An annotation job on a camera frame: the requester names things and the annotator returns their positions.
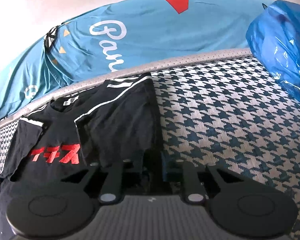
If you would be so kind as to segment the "black t-shirt white stripes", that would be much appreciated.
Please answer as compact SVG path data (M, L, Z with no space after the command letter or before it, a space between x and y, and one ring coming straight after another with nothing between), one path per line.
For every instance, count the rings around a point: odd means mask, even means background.
M13 197L97 164L131 161L139 172L161 161L163 138L151 74L104 81L21 118L0 174L0 239L13 232Z

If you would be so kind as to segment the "houndstooth blue white blanket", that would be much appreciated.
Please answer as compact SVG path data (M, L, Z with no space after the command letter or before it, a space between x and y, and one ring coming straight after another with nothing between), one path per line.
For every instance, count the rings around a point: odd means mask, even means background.
M10 239L292 239L300 193L284 185L300 172L300 103L245 49L153 62L46 95L0 122L0 174L21 118L145 73L159 106L161 155L193 163L205 203L160 195L162 158L149 165L146 194L100 203L109 166L94 164L13 197L5 213Z

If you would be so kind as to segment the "blue cartoon print bedsheet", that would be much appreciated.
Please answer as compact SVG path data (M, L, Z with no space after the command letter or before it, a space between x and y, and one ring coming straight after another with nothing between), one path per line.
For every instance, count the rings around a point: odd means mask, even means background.
M271 0L126 0L52 27L0 72L0 120L62 87L170 57L245 48Z

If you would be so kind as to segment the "blue plastic bag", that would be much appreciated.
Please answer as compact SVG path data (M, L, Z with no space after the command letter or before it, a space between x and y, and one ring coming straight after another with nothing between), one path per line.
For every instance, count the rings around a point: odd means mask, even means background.
M300 5L277 0L264 7L245 37L254 57L300 102Z

